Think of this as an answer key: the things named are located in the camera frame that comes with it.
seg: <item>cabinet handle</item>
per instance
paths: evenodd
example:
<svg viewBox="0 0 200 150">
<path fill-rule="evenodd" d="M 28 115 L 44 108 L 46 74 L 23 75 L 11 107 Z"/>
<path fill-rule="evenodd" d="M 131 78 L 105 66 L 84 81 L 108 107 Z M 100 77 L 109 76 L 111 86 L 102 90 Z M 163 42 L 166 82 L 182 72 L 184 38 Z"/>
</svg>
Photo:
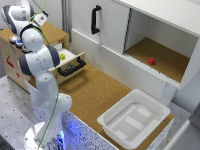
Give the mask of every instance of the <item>cabinet handle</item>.
<svg viewBox="0 0 200 150">
<path fill-rule="evenodd" d="M 69 70 L 67 70 L 67 68 L 66 68 L 66 70 L 64 70 L 64 71 L 61 68 L 58 68 L 58 73 L 61 76 L 66 77 L 66 76 L 69 76 L 70 74 L 76 72 L 77 70 L 83 68 L 86 65 L 86 63 L 80 57 L 77 58 L 77 61 L 79 62 L 78 66 L 75 66 Z"/>
<path fill-rule="evenodd" d="M 96 8 L 92 10 L 92 25 L 91 25 L 91 30 L 92 34 L 98 33 L 100 30 L 96 28 L 96 12 L 101 10 L 101 7 L 96 5 Z"/>
</svg>

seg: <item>drawer handle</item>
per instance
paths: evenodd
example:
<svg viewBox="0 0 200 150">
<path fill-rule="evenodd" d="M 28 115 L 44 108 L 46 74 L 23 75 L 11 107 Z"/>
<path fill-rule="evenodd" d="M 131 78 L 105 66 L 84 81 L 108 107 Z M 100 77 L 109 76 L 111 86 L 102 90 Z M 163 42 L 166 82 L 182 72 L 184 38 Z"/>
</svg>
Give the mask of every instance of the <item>drawer handle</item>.
<svg viewBox="0 0 200 150">
<path fill-rule="evenodd" d="M 96 8 L 92 10 L 92 25 L 91 25 L 91 30 L 92 34 L 98 33 L 100 30 L 96 28 L 96 12 L 101 10 L 101 7 L 96 5 Z"/>
<path fill-rule="evenodd" d="M 61 68 L 58 68 L 58 73 L 61 76 L 66 77 L 66 76 L 69 76 L 70 74 L 76 72 L 77 70 L 83 68 L 86 65 L 86 63 L 80 57 L 77 58 L 77 61 L 79 62 L 78 66 L 75 66 L 75 67 L 73 67 L 73 68 L 71 68 L 69 70 L 67 70 L 67 68 L 66 68 L 65 71 L 63 71 Z"/>
</svg>

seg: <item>white plastic tray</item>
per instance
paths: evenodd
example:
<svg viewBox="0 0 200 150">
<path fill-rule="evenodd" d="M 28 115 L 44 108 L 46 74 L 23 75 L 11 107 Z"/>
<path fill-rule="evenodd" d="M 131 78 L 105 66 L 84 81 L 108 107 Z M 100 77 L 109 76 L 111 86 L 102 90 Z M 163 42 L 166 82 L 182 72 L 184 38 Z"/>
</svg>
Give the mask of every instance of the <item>white plastic tray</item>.
<svg viewBox="0 0 200 150">
<path fill-rule="evenodd" d="M 135 89 L 97 120 L 122 147 L 136 149 L 169 113 L 169 108 Z"/>
</svg>

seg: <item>small red toy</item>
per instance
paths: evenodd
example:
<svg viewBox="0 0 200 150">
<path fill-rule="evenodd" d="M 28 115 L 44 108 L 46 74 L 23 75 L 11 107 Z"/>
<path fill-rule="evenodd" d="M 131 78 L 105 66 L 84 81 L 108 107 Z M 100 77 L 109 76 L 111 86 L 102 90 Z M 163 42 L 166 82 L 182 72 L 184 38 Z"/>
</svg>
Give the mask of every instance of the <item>small red toy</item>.
<svg viewBox="0 0 200 150">
<path fill-rule="evenodd" d="M 154 62 L 155 62 L 155 59 L 153 57 L 151 57 L 151 58 L 148 59 L 148 64 L 149 65 L 153 65 Z"/>
</svg>

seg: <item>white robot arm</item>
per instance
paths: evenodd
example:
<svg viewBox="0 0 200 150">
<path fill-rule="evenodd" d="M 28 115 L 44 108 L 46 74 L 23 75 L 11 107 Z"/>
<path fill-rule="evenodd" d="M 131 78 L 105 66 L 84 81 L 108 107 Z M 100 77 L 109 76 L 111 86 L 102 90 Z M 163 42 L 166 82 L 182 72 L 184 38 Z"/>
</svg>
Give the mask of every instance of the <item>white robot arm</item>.
<svg viewBox="0 0 200 150">
<path fill-rule="evenodd" d="M 45 46 L 43 36 L 40 33 L 42 31 L 37 25 L 34 23 L 29 24 L 27 21 L 33 15 L 32 7 L 27 0 L 17 1 L 17 5 L 4 6 L 1 14 L 11 31 L 31 51 L 19 58 L 18 65 L 24 74 L 35 77 L 38 96 L 31 97 L 32 105 L 46 109 L 45 125 L 37 135 L 39 141 L 42 140 L 57 101 L 51 124 L 42 141 L 42 144 L 48 147 L 47 143 L 51 142 L 62 131 L 62 113 L 70 109 L 72 99 L 69 95 L 58 93 L 55 77 L 48 71 L 48 69 L 60 64 L 60 57 L 54 47 Z"/>
</svg>

